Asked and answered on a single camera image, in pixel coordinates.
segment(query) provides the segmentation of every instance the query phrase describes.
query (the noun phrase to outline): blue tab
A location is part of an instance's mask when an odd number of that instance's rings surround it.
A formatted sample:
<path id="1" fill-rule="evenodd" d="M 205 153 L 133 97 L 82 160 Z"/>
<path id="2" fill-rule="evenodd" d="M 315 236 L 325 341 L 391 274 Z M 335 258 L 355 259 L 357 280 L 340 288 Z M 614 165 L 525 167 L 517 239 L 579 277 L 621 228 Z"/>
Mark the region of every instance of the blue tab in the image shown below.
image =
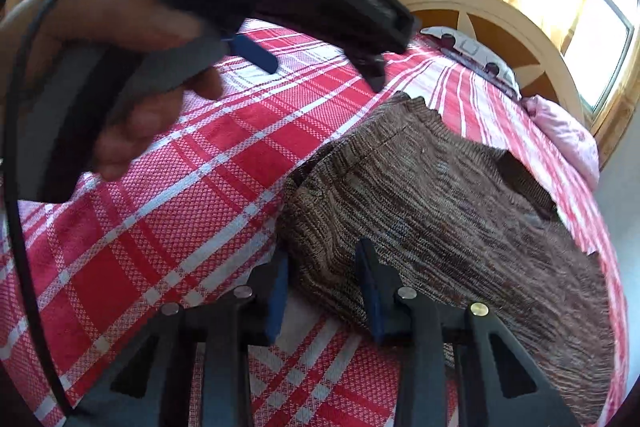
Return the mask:
<path id="1" fill-rule="evenodd" d="M 279 64 L 275 55 L 245 35 L 236 34 L 229 39 L 229 51 L 230 55 L 245 58 L 266 73 L 273 74 L 278 70 Z"/>
<path id="2" fill-rule="evenodd" d="M 264 325 L 264 334 L 269 339 L 270 344 L 276 341 L 280 334 L 284 308 L 287 304 L 287 291 L 289 288 L 289 257 L 284 256 L 278 266 L 278 275 L 271 288 L 271 295 L 268 304 L 268 316 Z"/>
<path id="3" fill-rule="evenodd" d="M 360 243 L 356 245 L 356 275 L 362 300 L 367 312 L 367 326 L 373 336 L 373 340 L 379 344 L 385 336 L 385 319 L 382 313 L 382 302 L 380 301 L 380 290 L 376 285 L 376 280 L 371 271 L 371 267 L 364 253 L 364 248 Z"/>

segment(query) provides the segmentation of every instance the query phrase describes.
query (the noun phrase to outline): window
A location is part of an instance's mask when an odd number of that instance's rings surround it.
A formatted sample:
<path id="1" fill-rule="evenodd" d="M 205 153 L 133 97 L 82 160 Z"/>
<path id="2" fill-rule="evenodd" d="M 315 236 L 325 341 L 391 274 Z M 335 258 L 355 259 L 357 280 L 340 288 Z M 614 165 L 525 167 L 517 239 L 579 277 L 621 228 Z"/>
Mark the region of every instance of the window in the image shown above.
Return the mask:
<path id="1" fill-rule="evenodd" d="M 607 100 L 637 27 L 638 0 L 586 0 L 564 60 L 593 112 Z"/>

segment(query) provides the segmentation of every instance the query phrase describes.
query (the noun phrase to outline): pillow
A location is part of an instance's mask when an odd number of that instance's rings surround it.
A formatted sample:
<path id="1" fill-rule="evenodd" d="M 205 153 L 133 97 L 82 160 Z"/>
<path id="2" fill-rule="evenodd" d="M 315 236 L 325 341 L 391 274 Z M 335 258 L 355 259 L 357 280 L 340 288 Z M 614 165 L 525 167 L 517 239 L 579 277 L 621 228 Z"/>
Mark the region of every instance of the pillow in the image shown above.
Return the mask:
<path id="1" fill-rule="evenodd" d="M 531 120 L 580 172 L 591 192 L 598 187 L 600 168 L 596 140 L 574 117 L 540 95 L 522 101 Z"/>
<path id="2" fill-rule="evenodd" d="M 421 29 L 420 33 L 429 44 L 493 84 L 511 100 L 521 99 L 513 70 L 481 42 L 446 26 L 431 26 Z"/>

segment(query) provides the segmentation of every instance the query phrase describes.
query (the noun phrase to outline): black clamp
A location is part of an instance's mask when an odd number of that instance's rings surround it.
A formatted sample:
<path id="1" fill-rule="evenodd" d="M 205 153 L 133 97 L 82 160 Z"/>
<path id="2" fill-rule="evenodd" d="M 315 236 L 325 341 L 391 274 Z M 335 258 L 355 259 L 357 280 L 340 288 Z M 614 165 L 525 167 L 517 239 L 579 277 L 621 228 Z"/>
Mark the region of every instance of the black clamp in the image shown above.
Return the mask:
<path id="1" fill-rule="evenodd" d="M 68 427 L 186 427 L 196 346 L 206 344 L 202 427 L 252 427 L 249 345 L 270 346 L 287 300 L 287 255 L 255 267 L 214 303 L 166 303 L 84 396 Z"/>
<path id="2" fill-rule="evenodd" d="M 404 286 L 373 243 L 356 246 L 367 326 L 381 345 L 401 346 L 394 427 L 444 427 L 444 344 L 453 347 L 460 427 L 579 427 L 529 353 L 485 304 L 459 309 Z"/>

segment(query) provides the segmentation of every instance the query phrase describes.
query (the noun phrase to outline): pink pillow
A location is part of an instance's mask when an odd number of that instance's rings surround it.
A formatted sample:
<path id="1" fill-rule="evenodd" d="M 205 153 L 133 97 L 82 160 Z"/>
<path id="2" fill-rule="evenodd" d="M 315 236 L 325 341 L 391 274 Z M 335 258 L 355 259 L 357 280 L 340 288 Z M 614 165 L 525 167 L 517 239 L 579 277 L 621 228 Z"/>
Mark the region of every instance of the pink pillow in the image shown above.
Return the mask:
<path id="1" fill-rule="evenodd" d="M 580 172 L 591 192 L 600 179 L 596 140 L 574 117 L 540 95 L 522 100 L 531 120 L 554 143 L 562 156 Z"/>

